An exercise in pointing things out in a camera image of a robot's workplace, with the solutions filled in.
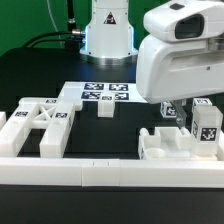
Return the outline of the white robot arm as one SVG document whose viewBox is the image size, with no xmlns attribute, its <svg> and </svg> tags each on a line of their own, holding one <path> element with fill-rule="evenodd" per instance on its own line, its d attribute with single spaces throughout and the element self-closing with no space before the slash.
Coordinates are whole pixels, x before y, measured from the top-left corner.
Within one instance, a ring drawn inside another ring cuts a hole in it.
<svg viewBox="0 0 224 224">
<path fill-rule="evenodd" d="M 136 61 L 136 88 L 150 104 L 224 92 L 224 0 L 169 0 L 143 18 L 134 47 L 128 0 L 92 0 L 81 57 L 101 65 Z"/>
</svg>

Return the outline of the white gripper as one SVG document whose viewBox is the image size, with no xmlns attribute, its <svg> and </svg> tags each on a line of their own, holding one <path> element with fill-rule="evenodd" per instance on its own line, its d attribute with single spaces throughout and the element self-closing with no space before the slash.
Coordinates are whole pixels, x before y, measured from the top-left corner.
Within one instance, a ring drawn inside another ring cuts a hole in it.
<svg viewBox="0 0 224 224">
<path fill-rule="evenodd" d="M 224 0 L 169 0 L 144 15 L 149 34 L 139 47 L 136 88 L 149 103 L 224 92 Z"/>
</svg>

